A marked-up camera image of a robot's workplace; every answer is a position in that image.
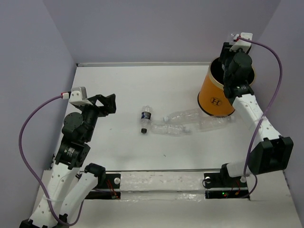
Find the blue label black cap bottle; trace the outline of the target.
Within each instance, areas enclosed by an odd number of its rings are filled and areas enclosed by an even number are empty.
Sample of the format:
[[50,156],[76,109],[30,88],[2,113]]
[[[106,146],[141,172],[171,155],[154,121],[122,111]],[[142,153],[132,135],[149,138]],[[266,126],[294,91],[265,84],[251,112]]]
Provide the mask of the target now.
[[147,134],[148,130],[151,127],[151,116],[152,116],[152,108],[148,105],[144,106],[141,111],[141,133]]

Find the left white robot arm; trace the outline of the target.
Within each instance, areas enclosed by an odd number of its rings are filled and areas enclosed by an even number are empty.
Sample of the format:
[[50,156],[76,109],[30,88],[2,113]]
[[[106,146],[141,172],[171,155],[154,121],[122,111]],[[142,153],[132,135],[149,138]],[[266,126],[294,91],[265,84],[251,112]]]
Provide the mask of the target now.
[[[35,173],[27,161],[22,147],[22,137],[30,119],[42,107],[58,100],[67,99],[79,112],[68,114],[64,118],[62,140],[56,153],[48,185]],[[37,107],[25,120],[19,133],[19,152],[27,169],[38,181],[43,196],[33,214],[20,224],[21,228],[68,228],[76,210],[82,210],[83,201],[88,193],[104,185],[105,167],[91,163],[80,175],[89,151],[98,118],[116,112],[116,95],[95,95],[87,97],[80,89],[63,92]]]

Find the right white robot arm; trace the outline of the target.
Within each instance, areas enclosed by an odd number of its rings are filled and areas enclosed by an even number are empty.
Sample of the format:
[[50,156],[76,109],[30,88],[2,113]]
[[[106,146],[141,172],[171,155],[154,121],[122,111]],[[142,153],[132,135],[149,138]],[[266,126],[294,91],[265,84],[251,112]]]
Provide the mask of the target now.
[[222,165],[218,180],[223,186],[230,186],[236,177],[286,169],[294,146],[291,137],[277,131],[258,105],[249,83],[254,72],[250,48],[249,40],[241,46],[225,42],[219,57],[224,95],[252,133],[245,160]]

